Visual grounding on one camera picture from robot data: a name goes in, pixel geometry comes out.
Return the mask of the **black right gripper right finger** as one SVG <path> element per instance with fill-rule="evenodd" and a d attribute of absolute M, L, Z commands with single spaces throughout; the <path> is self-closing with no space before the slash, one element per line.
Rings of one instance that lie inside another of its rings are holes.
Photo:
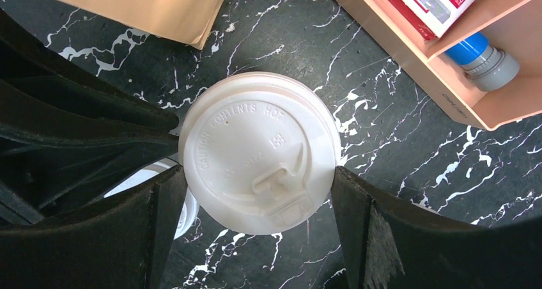
<path fill-rule="evenodd" d="M 350 288 L 540 288 L 541 219 L 485 228 L 338 166 L 332 206 Z"/>

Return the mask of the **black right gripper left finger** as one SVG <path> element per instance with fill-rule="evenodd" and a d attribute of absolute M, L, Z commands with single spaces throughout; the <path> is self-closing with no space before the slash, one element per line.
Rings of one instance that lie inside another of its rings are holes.
<path fill-rule="evenodd" d="M 187 183 L 174 166 L 133 189 L 1 229 L 2 288 L 158 288 Z"/>

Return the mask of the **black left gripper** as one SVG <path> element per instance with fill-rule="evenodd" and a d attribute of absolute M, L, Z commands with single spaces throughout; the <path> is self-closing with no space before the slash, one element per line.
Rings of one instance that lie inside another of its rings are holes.
<path fill-rule="evenodd" d="M 179 119 L 46 48 L 1 13 L 1 222 L 35 224 L 172 155 Z"/>

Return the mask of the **white plastic cup lid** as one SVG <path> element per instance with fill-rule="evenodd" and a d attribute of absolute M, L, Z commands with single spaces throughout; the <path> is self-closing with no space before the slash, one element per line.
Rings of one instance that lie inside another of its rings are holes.
<path fill-rule="evenodd" d="M 169 168 L 176 165 L 177 162 L 170 158 L 165 158 L 149 164 L 126 178 L 117 186 L 113 187 L 110 191 L 103 195 L 103 198 L 108 198 L 110 196 L 114 196 L 115 194 L 133 189 L 139 184 L 151 180 L 155 176 L 158 176 L 162 172 L 167 171 Z M 177 216 L 176 231 L 173 236 L 173 240 L 177 240 L 186 234 L 186 232 L 188 232 L 188 230 L 196 222 L 200 205 L 190 192 L 189 188 L 186 188 L 185 197 L 182 201 L 179 201 L 178 198 L 173 198 L 169 204 L 173 204 L 174 208 L 168 208 L 166 210 L 166 216 L 170 220 L 172 220 L 172 217 Z"/>

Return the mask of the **brown paper takeout bag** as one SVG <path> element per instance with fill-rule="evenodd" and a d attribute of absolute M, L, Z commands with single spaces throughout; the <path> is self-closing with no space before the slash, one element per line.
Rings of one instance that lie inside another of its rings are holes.
<path fill-rule="evenodd" d="M 57 0 L 201 50 L 224 0 Z"/>

